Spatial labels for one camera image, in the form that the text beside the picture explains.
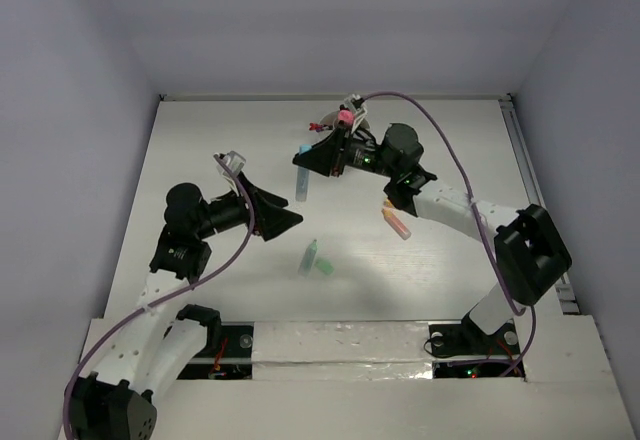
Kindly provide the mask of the blue pastel highlighter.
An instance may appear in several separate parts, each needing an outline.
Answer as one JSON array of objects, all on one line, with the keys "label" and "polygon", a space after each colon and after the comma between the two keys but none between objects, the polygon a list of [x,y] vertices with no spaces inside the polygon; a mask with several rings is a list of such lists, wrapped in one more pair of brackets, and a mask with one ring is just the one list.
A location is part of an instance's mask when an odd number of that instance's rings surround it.
[{"label": "blue pastel highlighter", "polygon": [[305,202],[308,194],[310,172],[304,167],[297,167],[295,200]]}]

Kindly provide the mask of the pink capped pencil tube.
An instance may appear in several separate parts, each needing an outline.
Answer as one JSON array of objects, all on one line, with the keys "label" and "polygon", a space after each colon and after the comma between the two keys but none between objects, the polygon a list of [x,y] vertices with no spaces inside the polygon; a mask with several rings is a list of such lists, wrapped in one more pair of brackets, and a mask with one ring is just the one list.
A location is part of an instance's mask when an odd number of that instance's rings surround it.
[{"label": "pink capped pencil tube", "polygon": [[339,110],[336,121],[338,125],[352,126],[354,123],[354,114],[349,110]]}]

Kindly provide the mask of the green pastel highlighter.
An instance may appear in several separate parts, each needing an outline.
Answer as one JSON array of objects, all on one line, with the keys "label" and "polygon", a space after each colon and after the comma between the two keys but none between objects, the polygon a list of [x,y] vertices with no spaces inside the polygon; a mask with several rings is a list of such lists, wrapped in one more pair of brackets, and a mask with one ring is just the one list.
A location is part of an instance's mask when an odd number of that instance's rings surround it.
[{"label": "green pastel highlighter", "polygon": [[298,274],[306,277],[309,275],[318,250],[318,242],[314,239],[306,248],[298,268]]}]

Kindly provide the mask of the green marker cap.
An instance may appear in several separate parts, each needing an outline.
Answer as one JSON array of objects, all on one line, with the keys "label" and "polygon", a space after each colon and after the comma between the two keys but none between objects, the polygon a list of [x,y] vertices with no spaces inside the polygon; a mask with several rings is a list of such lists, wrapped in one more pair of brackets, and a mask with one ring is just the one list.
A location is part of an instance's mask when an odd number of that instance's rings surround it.
[{"label": "green marker cap", "polygon": [[315,261],[315,267],[322,272],[324,275],[332,275],[334,272],[334,267],[330,261],[325,258],[318,258]]}]

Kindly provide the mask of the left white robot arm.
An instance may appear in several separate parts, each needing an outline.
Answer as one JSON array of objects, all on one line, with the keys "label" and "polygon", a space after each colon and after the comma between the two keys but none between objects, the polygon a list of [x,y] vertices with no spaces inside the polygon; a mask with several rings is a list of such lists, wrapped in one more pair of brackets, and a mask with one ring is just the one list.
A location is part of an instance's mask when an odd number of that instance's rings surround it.
[{"label": "left white robot arm", "polygon": [[96,342],[65,389],[66,438],[150,438],[157,405],[187,363],[223,350],[219,312],[189,300],[209,279],[209,238],[244,226],[247,237],[269,241],[303,221],[286,199],[244,174],[233,182],[211,201],[192,183],[167,193],[165,225],[135,309]]}]

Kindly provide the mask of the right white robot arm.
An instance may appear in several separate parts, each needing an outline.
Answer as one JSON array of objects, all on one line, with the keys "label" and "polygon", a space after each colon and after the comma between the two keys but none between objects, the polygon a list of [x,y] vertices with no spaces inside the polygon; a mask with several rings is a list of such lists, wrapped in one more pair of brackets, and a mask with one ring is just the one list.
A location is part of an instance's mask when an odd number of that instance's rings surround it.
[{"label": "right white robot arm", "polygon": [[293,163],[325,177],[339,177],[347,167],[383,176],[395,209],[448,226],[487,248],[497,283],[463,317],[460,328],[462,344],[482,352],[508,320],[556,284],[572,258],[545,208],[515,209],[478,200],[426,171],[420,164],[423,153],[416,131],[406,124],[391,124],[382,140],[340,125],[297,153]]}]

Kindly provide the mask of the white round desk organizer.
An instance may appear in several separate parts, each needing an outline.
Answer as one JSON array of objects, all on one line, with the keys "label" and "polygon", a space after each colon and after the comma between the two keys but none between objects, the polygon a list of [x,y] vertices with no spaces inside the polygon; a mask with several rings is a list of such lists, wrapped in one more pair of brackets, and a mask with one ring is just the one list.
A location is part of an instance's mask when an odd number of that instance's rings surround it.
[{"label": "white round desk organizer", "polygon": [[[335,128],[337,128],[339,125],[337,124],[336,121],[336,117],[337,117],[337,113],[338,111],[335,112],[331,112],[327,115],[325,115],[323,117],[323,119],[319,122],[319,124],[324,124],[326,125],[326,128],[324,131],[330,131],[333,130]],[[370,130],[370,125],[368,123],[368,121],[362,117],[362,116],[357,116],[354,114],[354,123],[352,126],[347,126],[352,132],[355,132],[358,129],[361,130]]]}]

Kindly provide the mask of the orange pastel highlighter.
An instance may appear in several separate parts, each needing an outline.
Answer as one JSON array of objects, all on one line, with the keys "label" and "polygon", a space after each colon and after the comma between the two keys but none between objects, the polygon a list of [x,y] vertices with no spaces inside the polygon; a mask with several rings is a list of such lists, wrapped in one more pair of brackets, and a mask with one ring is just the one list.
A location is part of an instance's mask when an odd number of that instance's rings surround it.
[{"label": "orange pastel highlighter", "polygon": [[387,225],[404,241],[411,237],[411,231],[399,219],[399,217],[391,210],[383,208],[381,210],[384,221]]}]

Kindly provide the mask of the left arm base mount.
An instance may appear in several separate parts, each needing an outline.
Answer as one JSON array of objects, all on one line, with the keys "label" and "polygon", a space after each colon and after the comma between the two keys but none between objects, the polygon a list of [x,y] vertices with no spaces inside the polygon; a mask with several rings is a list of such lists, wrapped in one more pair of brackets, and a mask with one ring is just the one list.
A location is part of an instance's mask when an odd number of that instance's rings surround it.
[{"label": "left arm base mount", "polygon": [[224,324],[216,354],[198,354],[179,373],[179,380],[250,380],[253,372],[254,325]]}]

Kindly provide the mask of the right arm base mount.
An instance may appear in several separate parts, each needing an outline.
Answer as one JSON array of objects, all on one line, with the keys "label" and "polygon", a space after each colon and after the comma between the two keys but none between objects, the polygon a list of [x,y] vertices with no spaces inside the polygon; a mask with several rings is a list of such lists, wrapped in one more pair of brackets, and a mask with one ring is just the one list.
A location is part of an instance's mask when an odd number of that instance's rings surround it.
[{"label": "right arm base mount", "polygon": [[498,378],[521,353],[512,321],[489,336],[472,334],[460,323],[432,324],[423,350],[433,359],[435,379]]}]

